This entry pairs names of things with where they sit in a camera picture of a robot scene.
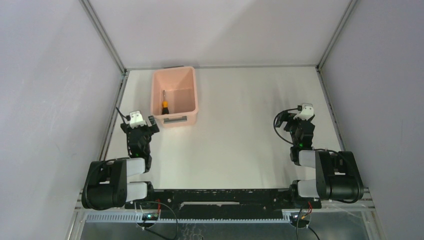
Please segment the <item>yellow black screwdriver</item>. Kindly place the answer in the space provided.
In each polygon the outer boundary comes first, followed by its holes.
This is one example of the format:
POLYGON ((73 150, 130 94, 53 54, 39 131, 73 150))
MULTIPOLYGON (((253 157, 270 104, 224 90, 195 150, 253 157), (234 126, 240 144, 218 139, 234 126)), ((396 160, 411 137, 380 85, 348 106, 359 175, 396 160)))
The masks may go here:
POLYGON ((162 110, 161 110, 161 114, 162 115, 169 114, 169 107, 168 107, 168 101, 166 99, 166 91, 165 90, 162 91, 162 110))

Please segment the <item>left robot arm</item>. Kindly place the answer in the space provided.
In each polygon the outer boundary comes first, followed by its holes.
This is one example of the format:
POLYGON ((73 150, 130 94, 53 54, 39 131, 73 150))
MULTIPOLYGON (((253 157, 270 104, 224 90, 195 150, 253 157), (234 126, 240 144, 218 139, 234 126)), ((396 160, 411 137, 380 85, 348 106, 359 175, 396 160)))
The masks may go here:
POLYGON ((128 177, 150 170, 150 143, 160 129, 152 115, 148 117, 150 124, 140 117, 139 112, 134 112, 132 116, 125 117, 128 123, 120 124, 126 136, 126 157, 91 162, 81 194, 85 209, 103 211, 124 206, 131 201, 128 177))

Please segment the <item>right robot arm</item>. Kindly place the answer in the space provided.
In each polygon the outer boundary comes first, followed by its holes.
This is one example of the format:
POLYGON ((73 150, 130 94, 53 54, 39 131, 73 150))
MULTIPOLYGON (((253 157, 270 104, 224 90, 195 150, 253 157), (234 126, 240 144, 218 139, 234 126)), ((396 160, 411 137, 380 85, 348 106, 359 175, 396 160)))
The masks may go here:
POLYGON ((309 200, 333 200, 345 204, 359 201, 364 194, 364 185, 351 151, 335 151, 314 148, 315 125, 313 116, 301 118, 292 109, 278 113, 273 120, 273 128, 283 127, 290 134, 290 160, 299 167, 311 168, 315 178, 295 180, 291 184, 289 203, 302 208, 309 200))

